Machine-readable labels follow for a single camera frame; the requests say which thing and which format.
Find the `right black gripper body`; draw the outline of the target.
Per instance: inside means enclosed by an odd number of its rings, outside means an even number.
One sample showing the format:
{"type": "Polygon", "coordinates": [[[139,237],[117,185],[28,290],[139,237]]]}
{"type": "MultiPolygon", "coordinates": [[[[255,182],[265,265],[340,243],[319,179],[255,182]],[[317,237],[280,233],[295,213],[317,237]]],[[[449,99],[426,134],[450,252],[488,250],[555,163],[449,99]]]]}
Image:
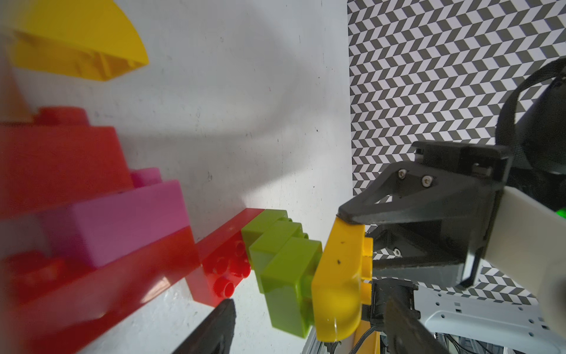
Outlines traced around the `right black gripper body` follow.
{"type": "Polygon", "coordinates": [[[499,181],[500,191],[483,214],[467,218],[407,224],[376,224],[375,249],[398,251],[396,258],[376,260],[374,277],[396,277],[442,287],[474,283],[486,251],[492,220],[509,174],[511,150],[500,145],[416,142],[412,162],[453,173],[499,181]]]}

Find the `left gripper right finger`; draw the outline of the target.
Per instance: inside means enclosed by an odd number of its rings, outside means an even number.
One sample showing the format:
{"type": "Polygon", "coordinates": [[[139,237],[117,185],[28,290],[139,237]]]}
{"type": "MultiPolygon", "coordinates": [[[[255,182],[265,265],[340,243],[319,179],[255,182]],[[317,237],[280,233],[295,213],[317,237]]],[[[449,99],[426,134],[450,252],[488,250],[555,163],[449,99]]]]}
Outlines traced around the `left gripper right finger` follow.
{"type": "Polygon", "coordinates": [[[385,333],[392,354],[440,354],[444,348],[420,321],[400,301],[390,298],[386,302],[385,333]]]}

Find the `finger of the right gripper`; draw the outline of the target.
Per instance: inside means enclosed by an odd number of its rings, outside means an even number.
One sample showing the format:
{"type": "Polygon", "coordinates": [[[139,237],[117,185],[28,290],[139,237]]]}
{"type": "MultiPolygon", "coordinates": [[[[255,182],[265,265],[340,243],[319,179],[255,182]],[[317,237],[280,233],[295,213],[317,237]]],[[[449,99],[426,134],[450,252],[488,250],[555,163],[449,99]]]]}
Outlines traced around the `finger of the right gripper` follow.
{"type": "Polygon", "coordinates": [[[393,163],[360,194],[341,205],[348,224],[407,224],[483,214],[499,181],[416,162],[393,163]]]}

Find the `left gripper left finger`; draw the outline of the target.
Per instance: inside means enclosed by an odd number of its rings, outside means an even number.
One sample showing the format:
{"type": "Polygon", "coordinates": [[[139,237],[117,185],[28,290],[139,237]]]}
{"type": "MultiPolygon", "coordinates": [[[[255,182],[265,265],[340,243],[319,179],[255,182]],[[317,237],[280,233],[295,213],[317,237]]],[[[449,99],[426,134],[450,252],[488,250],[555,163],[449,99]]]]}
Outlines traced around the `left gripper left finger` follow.
{"type": "Polygon", "coordinates": [[[228,354],[236,317],[234,300],[224,299],[172,353],[228,354]]]}

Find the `small red lego brick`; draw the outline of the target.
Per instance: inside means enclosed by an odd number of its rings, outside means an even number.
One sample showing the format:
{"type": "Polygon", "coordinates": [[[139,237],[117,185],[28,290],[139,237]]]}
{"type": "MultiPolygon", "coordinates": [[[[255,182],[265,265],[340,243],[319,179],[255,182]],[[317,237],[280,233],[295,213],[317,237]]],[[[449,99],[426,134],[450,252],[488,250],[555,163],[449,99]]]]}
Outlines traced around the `small red lego brick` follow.
{"type": "Polygon", "coordinates": [[[240,282],[250,275],[242,228],[262,212],[244,209],[196,243],[200,267],[186,276],[194,301],[214,308],[231,298],[240,282]]]}

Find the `yellow long lego brick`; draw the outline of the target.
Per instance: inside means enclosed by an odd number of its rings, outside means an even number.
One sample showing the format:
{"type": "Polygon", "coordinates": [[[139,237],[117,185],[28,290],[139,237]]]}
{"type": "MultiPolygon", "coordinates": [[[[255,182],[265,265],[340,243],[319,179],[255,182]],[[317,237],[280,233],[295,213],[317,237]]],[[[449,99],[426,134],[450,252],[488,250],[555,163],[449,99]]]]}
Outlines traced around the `yellow long lego brick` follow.
{"type": "Polygon", "coordinates": [[[362,306],[371,304],[373,254],[364,225],[335,219],[311,284],[318,341],[339,342],[357,330],[362,306]]]}

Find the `green lego brick front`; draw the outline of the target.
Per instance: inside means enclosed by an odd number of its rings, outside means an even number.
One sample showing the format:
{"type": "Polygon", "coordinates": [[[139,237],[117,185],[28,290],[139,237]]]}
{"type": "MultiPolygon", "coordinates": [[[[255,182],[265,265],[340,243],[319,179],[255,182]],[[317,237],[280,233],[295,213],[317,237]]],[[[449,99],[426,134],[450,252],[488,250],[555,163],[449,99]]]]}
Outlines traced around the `green lego brick front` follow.
{"type": "Polygon", "coordinates": [[[314,324],[311,284],[321,256],[321,242],[292,237],[260,275],[275,329],[308,336],[314,324]]]}

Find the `green lego brick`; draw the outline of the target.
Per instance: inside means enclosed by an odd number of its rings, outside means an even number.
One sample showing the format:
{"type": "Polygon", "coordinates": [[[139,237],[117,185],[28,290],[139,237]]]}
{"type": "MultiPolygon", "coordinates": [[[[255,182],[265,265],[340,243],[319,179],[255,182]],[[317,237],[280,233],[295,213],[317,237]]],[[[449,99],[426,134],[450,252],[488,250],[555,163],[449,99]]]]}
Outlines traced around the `green lego brick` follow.
{"type": "Polygon", "coordinates": [[[251,264],[259,277],[268,264],[292,238],[305,238],[302,224],[292,221],[276,221],[269,226],[250,247],[251,264]]]}
{"type": "Polygon", "coordinates": [[[321,256],[321,242],[292,237],[260,275],[275,329],[308,336],[314,324],[311,284],[321,256]]]}
{"type": "Polygon", "coordinates": [[[246,248],[249,249],[251,245],[276,221],[286,221],[288,219],[287,211],[283,209],[263,210],[241,230],[246,248]]]}

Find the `green lego brick back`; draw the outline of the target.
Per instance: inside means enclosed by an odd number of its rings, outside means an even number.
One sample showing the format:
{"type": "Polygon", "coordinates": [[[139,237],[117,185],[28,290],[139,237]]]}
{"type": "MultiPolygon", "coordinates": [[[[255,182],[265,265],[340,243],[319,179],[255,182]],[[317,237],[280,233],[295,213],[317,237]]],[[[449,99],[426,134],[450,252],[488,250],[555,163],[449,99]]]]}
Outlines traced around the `green lego brick back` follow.
{"type": "Polygon", "coordinates": [[[263,210],[241,230],[246,248],[249,249],[251,245],[276,221],[286,221],[288,219],[287,211],[283,209],[263,210]]]}

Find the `pink lego brick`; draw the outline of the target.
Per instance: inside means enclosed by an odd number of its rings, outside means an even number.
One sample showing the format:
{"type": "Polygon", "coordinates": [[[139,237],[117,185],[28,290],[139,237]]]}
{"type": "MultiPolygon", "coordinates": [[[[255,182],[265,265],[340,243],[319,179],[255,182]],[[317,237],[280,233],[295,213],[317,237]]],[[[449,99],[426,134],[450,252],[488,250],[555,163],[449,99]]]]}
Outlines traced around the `pink lego brick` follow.
{"type": "Polygon", "coordinates": [[[190,225],[179,181],[158,168],[131,178],[132,190],[39,213],[53,255],[100,268],[190,225]]]}

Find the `red long lego brick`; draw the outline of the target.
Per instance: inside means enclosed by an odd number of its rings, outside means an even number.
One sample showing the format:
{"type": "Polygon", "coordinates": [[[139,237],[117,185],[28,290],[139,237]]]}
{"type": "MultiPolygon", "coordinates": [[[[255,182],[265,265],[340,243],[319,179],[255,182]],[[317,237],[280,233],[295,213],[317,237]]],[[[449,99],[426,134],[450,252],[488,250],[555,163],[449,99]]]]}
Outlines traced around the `red long lego brick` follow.
{"type": "Polygon", "coordinates": [[[190,227],[100,268],[24,252],[1,259],[16,353],[76,353],[199,267],[190,227]]]}

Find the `orange brown lego brick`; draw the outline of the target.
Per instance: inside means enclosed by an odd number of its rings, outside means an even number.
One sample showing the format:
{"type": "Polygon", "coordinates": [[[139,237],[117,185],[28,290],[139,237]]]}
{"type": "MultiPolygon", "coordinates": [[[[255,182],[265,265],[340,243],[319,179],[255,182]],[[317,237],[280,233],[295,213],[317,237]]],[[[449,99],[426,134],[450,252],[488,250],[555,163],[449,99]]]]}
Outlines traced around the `orange brown lego brick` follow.
{"type": "Polygon", "coordinates": [[[32,112],[24,99],[7,58],[1,54],[1,124],[31,123],[32,112]]]}

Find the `yellow curved lego brick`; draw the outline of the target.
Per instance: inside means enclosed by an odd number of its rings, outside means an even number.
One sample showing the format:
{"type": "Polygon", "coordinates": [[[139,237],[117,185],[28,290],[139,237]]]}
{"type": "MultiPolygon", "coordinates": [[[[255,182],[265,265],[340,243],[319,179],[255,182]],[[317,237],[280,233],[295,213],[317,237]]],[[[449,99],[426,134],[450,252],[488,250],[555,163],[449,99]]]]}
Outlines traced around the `yellow curved lego brick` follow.
{"type": "Polygon", "coordinates": [[[3,1],[1,33],[22,69],[110,81],[150,63],[114,1],[3,1]]]}

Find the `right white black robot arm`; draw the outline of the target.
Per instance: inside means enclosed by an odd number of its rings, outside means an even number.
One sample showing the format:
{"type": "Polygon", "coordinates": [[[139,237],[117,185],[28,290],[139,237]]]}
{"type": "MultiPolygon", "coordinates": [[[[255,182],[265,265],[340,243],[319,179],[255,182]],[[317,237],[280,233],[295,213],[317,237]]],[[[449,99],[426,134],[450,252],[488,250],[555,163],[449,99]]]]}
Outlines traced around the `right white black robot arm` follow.
{"type": "Polygon", "coordinates": [[[510,94],[495,144],[417,141],[338,219],[363,232],[369,302],[356,320],[390,353],[446,353],[454,336],[521,353],[565,351],[565,60],[510,94]]]}

